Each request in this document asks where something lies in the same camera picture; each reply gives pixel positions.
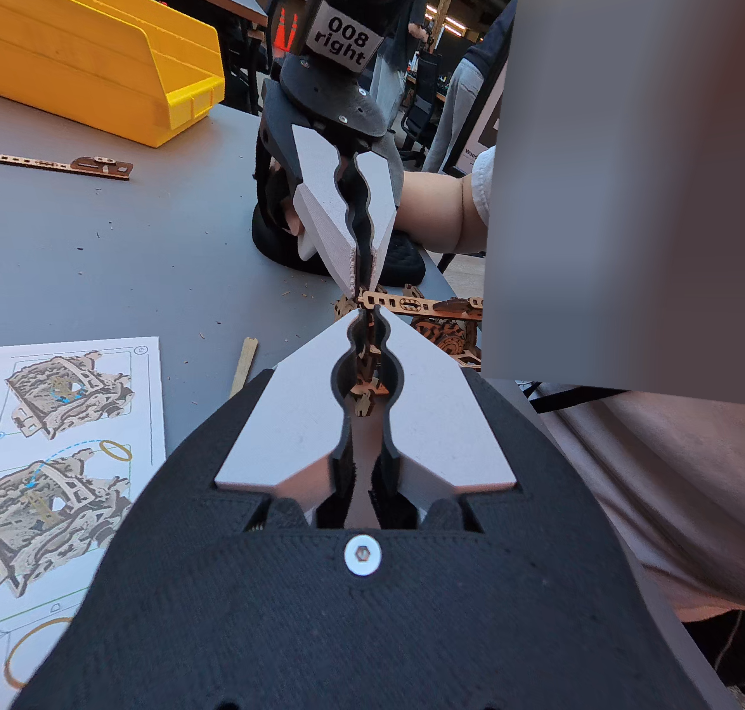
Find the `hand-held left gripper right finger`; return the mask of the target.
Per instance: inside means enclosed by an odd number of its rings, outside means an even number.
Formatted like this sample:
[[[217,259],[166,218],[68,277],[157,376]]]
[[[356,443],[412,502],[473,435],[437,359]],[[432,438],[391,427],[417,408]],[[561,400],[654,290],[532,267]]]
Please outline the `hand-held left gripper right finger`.
[[[449,355],[385,307],[374,309],[389,391],[371,501],[382,528],[413,529],[434,501],[509,490],[511,470],[468,379]]]

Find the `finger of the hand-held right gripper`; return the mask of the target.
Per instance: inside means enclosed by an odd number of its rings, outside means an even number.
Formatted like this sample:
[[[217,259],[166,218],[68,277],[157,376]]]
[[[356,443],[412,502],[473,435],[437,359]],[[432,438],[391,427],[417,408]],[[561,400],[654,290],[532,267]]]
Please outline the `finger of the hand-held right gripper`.
[[[292,126],[301,183],[293,205],[304,226],[299,252],[313,246],[342,292],[355,299],[360,280],[366,277],[366,218],[359,154],[346,168],[351,190],[346,200],[338,188],[340,154],[316,130]]]
[[[385,263],[396,218],[386,158],[368,151],[354,158],[362,180],[355,193],[354,233],[359,250],[359,286],[374,291]]]

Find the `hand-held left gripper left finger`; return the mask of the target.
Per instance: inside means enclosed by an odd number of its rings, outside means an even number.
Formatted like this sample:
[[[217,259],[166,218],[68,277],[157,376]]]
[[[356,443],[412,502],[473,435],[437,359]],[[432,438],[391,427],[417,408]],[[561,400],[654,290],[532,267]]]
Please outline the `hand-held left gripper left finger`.
[[[355,465],[345,398],[358,379],[359,311],[281,361],[215,477],[225,490],[294,499],[308,522],[341,527]]]

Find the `wooden mechanical model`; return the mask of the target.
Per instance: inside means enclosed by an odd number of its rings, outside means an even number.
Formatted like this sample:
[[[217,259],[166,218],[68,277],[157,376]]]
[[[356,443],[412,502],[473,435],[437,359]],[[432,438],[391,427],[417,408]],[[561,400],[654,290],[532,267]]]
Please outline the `wooden mechanical model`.
[[[412,329],[450,355],[461,367],[481,370],[481,352],[477,345],[483,311],[481,297],[430,300],[411,284],[404,286],[400,296],[388,293],[381,286],[375,292],[361,291],[357,300],[342,295],[334,303],[335,320],[357,308],[365,308],[369,313],[368,345],[359,352],[358,378],[350,389],[358,417],[368,417],[375,400],[389,393],[379,368],[381,351],[373,319],[373,309],[377,305],[409,320]]]

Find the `person's right forearm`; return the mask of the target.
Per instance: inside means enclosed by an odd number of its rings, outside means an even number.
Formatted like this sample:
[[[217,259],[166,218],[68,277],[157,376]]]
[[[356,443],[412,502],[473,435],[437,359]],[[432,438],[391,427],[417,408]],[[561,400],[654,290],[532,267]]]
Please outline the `person's right forearm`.
[[[439,253],[485,250],[487,225],[474,203],[471,179],[406,171],[395,229]]]

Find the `grey desk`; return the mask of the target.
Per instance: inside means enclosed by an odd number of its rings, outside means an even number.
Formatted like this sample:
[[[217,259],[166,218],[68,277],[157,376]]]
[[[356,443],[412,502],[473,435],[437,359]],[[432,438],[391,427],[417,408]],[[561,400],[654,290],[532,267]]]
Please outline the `grey desk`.
[[[124,183],[2,166],[2,346],[158,337],[171,453],[12,708],[738,708],[514,381],[469,378],[517,491],[368,530],[366,577],[343,556],[360,528],[216,488],[338,292],[254,247],[257,131],[217,106],[155,150],[2,101],[2,153],[134,164]]]

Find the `small wooden stick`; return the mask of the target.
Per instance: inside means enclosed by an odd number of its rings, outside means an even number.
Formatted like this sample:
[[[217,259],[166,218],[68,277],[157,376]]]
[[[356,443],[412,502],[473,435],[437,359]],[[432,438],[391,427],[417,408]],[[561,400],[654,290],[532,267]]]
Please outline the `small wooden stick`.
[[[245,386],[257,349],[258,340],[256,338],[247,337],[244,339],[237,362],[236,372],[232,380],[229,398],[234,397]]]

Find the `black office chair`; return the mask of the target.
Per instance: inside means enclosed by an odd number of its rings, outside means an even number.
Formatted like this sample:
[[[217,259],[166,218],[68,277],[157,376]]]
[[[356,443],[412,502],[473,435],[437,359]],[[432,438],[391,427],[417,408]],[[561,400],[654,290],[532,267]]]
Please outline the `black office chair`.
[[[400,150],[403,159],[423,156],[436,133],[433,113],[437,94],[440,55],[424,53],[418,58],[413,100],[402,119],[406,139]]]

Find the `white sign board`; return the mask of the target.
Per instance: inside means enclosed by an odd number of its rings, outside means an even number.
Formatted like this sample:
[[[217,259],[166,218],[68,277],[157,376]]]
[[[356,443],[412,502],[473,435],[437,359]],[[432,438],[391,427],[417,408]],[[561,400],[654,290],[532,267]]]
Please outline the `white sign board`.
[[[501,97],[506,82],[507,66],[504,65],[497,78],[485,82],[477,100],[462,128],[461,138],[454,152],[452,170],[457,175],[468,175],[478,156],[496,143],[501,113]]]

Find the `instruction booklet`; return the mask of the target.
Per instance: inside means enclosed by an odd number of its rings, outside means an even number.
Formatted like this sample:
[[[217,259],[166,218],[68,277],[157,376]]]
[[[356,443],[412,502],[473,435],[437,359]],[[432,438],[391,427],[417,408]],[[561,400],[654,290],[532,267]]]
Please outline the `instruction booklet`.
[[[159,348],[156,337],[1,348],[2,708],[165,461]]]

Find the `person's white shirt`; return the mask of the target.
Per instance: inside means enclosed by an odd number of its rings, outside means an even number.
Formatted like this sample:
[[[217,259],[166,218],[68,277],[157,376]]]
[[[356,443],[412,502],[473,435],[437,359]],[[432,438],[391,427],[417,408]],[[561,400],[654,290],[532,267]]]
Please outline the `person's white shirt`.
[[[743,610],[743,404],[631,391],[543,421],[681,622]]]

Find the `yellow plastic bin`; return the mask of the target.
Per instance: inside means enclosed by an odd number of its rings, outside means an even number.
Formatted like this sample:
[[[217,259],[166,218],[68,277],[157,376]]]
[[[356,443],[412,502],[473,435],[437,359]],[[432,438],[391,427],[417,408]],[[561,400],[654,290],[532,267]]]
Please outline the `yellow plastic bin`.
[[[154,0],[1,0],[1,94],[150,147],[224,100],[216,30]]]

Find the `wooden parts strip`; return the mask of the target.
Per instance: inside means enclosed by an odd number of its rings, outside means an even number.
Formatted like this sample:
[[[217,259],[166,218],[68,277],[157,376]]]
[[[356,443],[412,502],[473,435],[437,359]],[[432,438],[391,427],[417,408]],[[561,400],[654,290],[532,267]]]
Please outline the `wooden parts strip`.
[[[59,163],[50,160],[2,154],[1,164],[123,181],[128,181],[130,179],[130,174],[133,170],[132,163],[120,162],[104,157],[89,156],[78,157],[70,163]]]

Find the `person's dark pants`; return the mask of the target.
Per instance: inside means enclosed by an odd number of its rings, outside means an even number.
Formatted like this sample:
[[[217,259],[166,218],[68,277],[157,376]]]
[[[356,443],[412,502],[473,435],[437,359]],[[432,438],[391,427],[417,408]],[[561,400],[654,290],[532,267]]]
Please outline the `person's dark pants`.
[[[727,687],[744,691],[744,611],[732,610],[683,626]]]

